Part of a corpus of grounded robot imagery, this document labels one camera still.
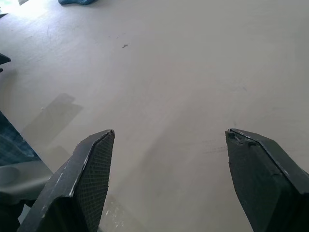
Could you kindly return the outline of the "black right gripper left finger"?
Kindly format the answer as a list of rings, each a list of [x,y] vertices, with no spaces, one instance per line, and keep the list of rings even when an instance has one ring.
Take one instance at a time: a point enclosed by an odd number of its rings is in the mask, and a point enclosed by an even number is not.
[[[114,139],[114,130],[104,130],[82,140],[47,181],[18,232],[98,232]]]

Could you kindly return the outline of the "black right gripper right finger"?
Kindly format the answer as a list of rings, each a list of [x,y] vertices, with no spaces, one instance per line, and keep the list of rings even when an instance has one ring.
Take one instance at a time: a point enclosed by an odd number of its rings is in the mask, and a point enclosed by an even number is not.
[[[228,129],[229,169],[253,232],[309,232],[309,174],[274,140]]]

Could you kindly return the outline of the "silver robot body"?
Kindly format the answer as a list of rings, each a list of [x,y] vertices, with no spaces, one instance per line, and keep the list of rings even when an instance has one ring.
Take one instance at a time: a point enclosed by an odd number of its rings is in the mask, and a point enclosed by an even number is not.
[[[36,200],[52,175],[41,160],[1,166],[0,204]]]

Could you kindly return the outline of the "blue object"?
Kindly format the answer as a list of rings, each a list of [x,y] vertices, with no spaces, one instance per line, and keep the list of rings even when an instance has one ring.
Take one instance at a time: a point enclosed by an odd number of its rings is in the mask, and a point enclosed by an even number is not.
[[[60,5],[78,4],[78,5],[90,5],[98,0],[58,0]]]

